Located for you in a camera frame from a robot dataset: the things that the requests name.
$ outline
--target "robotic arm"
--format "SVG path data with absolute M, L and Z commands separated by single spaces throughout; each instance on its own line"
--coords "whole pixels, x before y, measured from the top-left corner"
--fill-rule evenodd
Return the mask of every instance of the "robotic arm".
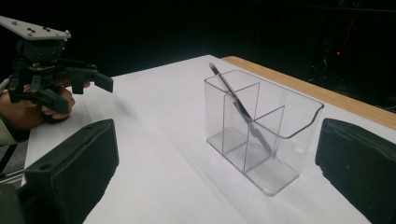
M 96 65 L 61 59 L 68 31 L 58 31 L 24 21 L 0 16 L 0 25 L 21 36 L 17 52 L 21 55 L 13 64 L 13 75 L 7 89 L 12 103 L 28 100 L 60 113 L 68 114 L 68 102 L 55 92 L 55 85 L 69 79 L 72 92 L 83 94 L 83 84 L 93 81 L 113 92 L 113 79 L 97 71 Z M 31 90 L 23 91 L 25 85 Z

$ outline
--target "human hand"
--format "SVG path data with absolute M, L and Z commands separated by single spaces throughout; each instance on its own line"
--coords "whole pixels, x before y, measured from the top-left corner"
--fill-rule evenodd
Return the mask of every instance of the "human hand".
M 84 83 L 84 88 L 90 86 L 90 82 Z M 66 89 L 71 85 L 65 80 L 56 86 L 56 92 L 69 103 L 68 114 L 58 114 L 44 106 L 35 105 L 29 101 L 20 101 L 13 104 L 9 100 L 7 91 L 0 95 L 0 116 L 11 132 L 25 132 L 44 122 L 42 113 L 53 119 L 67 119 L 70 116 L 73 105 L 76 103 L 73 94 Z

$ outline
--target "white tabletop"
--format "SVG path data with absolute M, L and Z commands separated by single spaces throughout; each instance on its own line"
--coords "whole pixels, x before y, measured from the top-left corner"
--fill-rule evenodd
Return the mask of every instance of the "white tabletop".
M 206 55 L 114 77 L 113 93 L 92 85 L 75 95 L 68 120 L 31 131 L 25 167 L 83 126 L 114 119 L 120 165 L 84 223 L 369 223 L 315 165 L 318 131 L 300 177 L 275 197 L 211 147 L 205 140 L 209 63 L 221 72 L 239 69 Z M 331 105 L 325 117 L 396 139 L 396 131 Z

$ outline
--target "transparent plastic bin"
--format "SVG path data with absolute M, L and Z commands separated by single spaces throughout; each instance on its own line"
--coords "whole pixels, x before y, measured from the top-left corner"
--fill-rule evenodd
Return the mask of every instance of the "transparent plastic bin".
M 217 77 L 207 78 L 206 141 L 274 196 L 299 176 L 324 105 L 241 70 L 223 75 L 250 118 L 238 111 Z

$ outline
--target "white table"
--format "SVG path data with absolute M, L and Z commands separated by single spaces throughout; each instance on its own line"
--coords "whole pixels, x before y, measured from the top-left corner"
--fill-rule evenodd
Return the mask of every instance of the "white table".
M 114 119 L 120 165 L 84 223 L 369 223 L 315 165 L 318 126 L 301 175 L 268 197 L 205 140 L 204 79 L 210 55 L 114 77 L 75 95 L 65 122 L 31 131 L 25 167 L 83 126 Z M 396 131 L 325 104 L 326 117 L 357 123 L 390 141 Z

